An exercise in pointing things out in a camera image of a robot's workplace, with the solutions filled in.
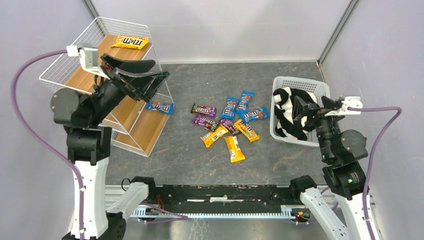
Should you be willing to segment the yellow M&M bag bottom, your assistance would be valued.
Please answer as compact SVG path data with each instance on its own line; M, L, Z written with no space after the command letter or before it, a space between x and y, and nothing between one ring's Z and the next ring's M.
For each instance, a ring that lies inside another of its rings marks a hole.
M228 148L230 162L236 163L246 159L243 154L236 136L226 136L223 138Z

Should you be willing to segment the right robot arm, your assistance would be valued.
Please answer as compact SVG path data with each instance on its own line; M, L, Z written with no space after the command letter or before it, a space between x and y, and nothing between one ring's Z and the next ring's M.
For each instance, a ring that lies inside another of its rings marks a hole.
M357 130L341 131L338 122L347 115L359 115L363 104L358 96L332 100L321 98L323 106L294 99L296 120L313 127L320 148L324 179L341 208L344 221L324 201L313 179L301 176L291 180L290 188L312 213L330 240L378 240L377 227L371 220L370 196L366 174L359 160L368 156L367 139Z

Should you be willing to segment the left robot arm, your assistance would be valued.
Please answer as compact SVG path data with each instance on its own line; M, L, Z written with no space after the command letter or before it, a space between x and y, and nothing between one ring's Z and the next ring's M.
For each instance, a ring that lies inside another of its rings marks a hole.
M105 206L113 130L102 126L102 122L125 97L149 102L170 74L153 71L154 60L121 60L107 53L98 57L81 52L80 64L94 74L93 92L63 88L50 102L54 122L62 125L67 134L65 162L75 181L77 216L65 239L121 240L131 214L153 195L155 181L136 176L112 206Z

